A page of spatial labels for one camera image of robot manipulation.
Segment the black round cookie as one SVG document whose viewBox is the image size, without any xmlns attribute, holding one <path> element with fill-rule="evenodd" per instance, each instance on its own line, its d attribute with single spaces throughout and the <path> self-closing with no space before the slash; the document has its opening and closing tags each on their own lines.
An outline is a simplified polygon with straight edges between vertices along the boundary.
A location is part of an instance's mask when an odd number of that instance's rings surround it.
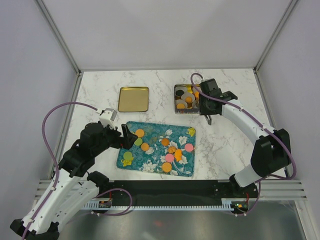
<svg viewBox="0 0 320 240">
<path fill-rule="evenodd" d="M 180 98 L 184 93 L 185 92 L 183 90 L 179 89 L 175 92 L 175 95 Z"/>
</svg>

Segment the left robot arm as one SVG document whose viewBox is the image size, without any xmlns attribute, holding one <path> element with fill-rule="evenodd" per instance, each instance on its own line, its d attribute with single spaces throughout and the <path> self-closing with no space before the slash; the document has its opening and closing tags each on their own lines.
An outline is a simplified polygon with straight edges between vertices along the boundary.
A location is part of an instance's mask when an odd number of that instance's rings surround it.
<svg viewBox="0 0 320 240">
<path fill-rule="evenodd" d="M 95 164 L 95 158 L 109 148 L 129 150 L 137 136 L 126 124 L 103 126 L 88 123 L 58 164 L 58 173 L 36 206 L 23 218 L 15 219 L 10 229 L 24 240 L 56 240 L 65 224 L 90 199 L 105 197 L 110 190 L 109 179 L 98 171 L 90 173 L 80 189 L 68 196 L 73 187 Z"/>
</svg>

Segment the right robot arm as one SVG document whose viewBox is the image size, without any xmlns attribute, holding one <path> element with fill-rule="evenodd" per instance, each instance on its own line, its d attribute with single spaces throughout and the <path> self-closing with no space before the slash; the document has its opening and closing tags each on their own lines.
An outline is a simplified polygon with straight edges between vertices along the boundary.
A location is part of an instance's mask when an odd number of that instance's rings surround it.
<svg viewBox="0 0 320 240">
<path fill-rule="evenodd" d="M 233 197 L 241 197 L 247 187 L 274 176 L 280 169 L 293 165 L 290 135 L 260 122 L 231 91 L 222 92 L 215 79 L 200 85 L 199 109 L 206 117 L 220 115 L 231 121 L 253 144 L 250 162 L 241 171 L 230 176 L 228 191 Z"/>
</svg>

